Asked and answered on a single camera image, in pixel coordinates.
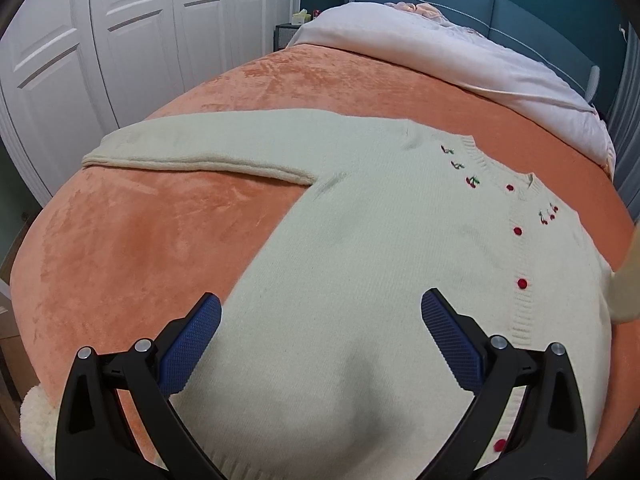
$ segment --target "orange bedspread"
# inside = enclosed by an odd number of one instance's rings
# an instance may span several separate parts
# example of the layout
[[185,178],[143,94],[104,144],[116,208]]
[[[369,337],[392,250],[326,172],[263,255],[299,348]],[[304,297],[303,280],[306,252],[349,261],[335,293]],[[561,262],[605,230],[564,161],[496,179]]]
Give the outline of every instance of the orange bedspread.
[[[297,107],[410,118],[472,135],[492,158],[536,173],[580,213],[612,267],[622,262],[633,224],[598,166],[515,112],[409,69],[297,46],[204,83],[153,117]],[[33,224],[11,282],[24,345],[52,402],[79,347],[121,351],[183,316],[206,290],[224,301],[303,191],[239,174],[76,173]],[[639,360],[640,323],[615,327],[592,468],[640,405]]]

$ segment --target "screw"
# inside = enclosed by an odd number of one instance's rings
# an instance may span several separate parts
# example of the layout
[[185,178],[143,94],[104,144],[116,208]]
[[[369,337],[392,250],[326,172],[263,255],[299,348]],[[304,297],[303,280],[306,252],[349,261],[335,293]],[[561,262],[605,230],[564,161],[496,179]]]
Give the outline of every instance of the screw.
[[507,348],[507,340],[501,335],[494,335],[491,338],[491,346],[498,350],[502,350],[503,348]]
[[91,355],[91,349],[88,346],[83,346],[78,350],[78,357],[81,359],[87,359]]
[[146,352],[151,348],[151,341],[149,339],[138,339],[134,348],[136,352]]
[[562,343],[553,343],[551,345],[551,351],[556,355],[564,355],[566,349],[564,348],[564,345],[562,345]]

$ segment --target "sweater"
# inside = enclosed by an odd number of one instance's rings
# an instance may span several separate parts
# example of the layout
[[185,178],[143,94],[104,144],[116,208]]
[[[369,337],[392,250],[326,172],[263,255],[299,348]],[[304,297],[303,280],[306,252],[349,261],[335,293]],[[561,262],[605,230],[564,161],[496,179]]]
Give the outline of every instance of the sweater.
[[[318,110],[224,112],[128,126],[84,164],[310,184],[172,399],[229,478],[416,478],[472,400],[420,317],[431,287],[518,348],[564,343],[593,447],[610,268],[571,208],[472,137]],[[508,436],[522,393],[492,442]],[[483,463],[496,457],[490,446]]]

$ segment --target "gray curtain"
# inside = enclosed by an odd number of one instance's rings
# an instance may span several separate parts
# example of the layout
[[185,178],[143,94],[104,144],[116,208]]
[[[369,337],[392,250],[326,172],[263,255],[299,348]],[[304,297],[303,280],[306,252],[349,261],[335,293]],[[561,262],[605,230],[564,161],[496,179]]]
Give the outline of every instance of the gray curtain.
[[625,67],[609,112],[616,148],[614,184],[634,221],[640,218],[640,40],[629,25]]

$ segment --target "blue gripper pad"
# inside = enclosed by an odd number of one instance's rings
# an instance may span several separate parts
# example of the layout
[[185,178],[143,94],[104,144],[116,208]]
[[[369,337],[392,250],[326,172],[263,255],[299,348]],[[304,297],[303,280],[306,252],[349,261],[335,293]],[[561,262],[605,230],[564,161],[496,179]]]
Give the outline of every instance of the blue gripper pad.
[[463,390],[476,395],[482,389],[482,357],[456,321],[457,314],[431,290],[424,293],[422,320],[431,333],[440,353]]
[[222,318],[220,300],[211,294],[175,338],[159,363],[158,387],[165,397],[181,392],[216,333]]

